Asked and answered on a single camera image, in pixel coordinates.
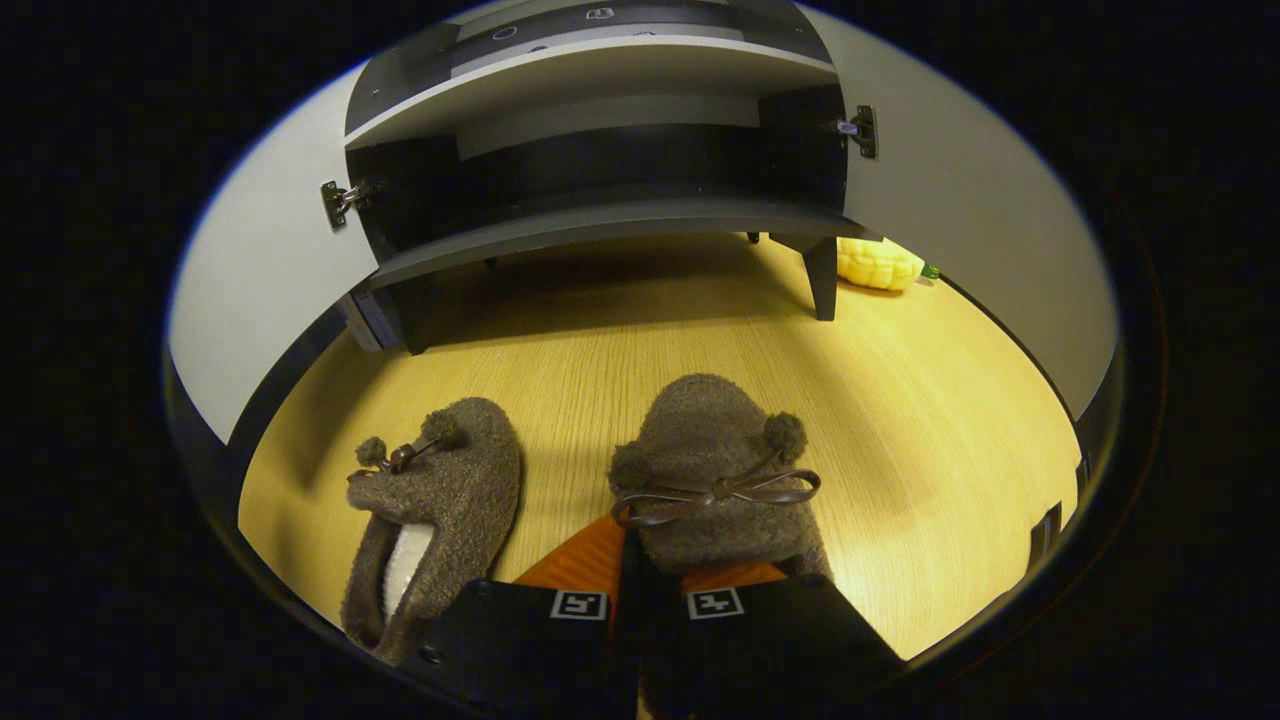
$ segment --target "yellow object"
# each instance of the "yellow object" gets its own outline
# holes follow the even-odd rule
[[[881,242],[836,240],[836,273],[854,284],[879,290],[905,290],[924,269],[924,260],[890,238]]]

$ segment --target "pom-pom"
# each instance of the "pom-pom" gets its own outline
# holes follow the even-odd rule
[[[422,439],[440,450],[458,445],[462,441],[462,430],[458,428],[458,419],[447,410],[436,410],[422,420]]]
[[[769,415],[764,421],[764,442],[769,443],[769,448],[777,452],[783,462],[795,462],[804,454],[808,442],[804,423],[790,413]]]
[[[365,468],[376,468],[387,460],[387,443],[380,437],[371,437],[356,448],[356,460]]]
[[[634,443],[620,445],[613,452],[609,482],[622,489],[640,489],[653,478],[653,469],[644,450]]]

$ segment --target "cabinet leg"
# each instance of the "cabinet leg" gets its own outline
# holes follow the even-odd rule
[[[356,304],[356,299],[349,292],[339,297],[337,305],[338,311],[342,313],[343,322],[347,323],[347,329],[351,331],[351,336],[356,338],[356,345],[361,350],[365,352],[378,352],[383,348],[381,343],[378,342],[378,336],[374,334],[374,329],[365,320],[365,314],[360,311],[360,305]]]
[[[352,305],[372,336],[372,346],[366,350],[396,347],[403,342],[399,311],[396,301],[385,290],[352,291]]]
[[[436,340],[440,287],[435,274],[388,288],[397,307],[399,336],[410,355],[421,355]]]
[[[836,238],[774,233],[769,233],[769,237],[804,258],[804,269],[809,274],[809,290],[813,292],[814,311],[819,320],[835,320]]]

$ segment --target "wooden floor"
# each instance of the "wooden floor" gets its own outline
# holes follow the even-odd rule
[[[344,334],[250,466],[241,530],[333,623],[367,521],[344,498],[356,445],[408,442],[429,411],[472,395],[506,409],[526,452],[498,580],[609,509],[614,445],[695,372],[805,421],[836,583],[904,659],[1018,582],[1050,507],[1064,523],[1075,511],[1079,451],[1052,389],[941,281],[842,283],[836,320],[819,323],[800,256],[742,236],[575,246],[449,277],[458,310],[438,345],[371,355]]]

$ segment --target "cabinet door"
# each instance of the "cabinet door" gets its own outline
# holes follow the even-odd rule
[[[801,5],[845,111],[874,108],[878,156],[850,143],[845,217],[937,265],[1041,363],[1073,418],[1119,337],[1112,287],[1066,187],[998,115],[892,45]]]
[[[361,67],[276,123],[228,176],[174,284],[169,350],[214,433],[228,442],[285,348],[378,268],[355,214],[329,225],[320,186],[351,187],[343,135]]]

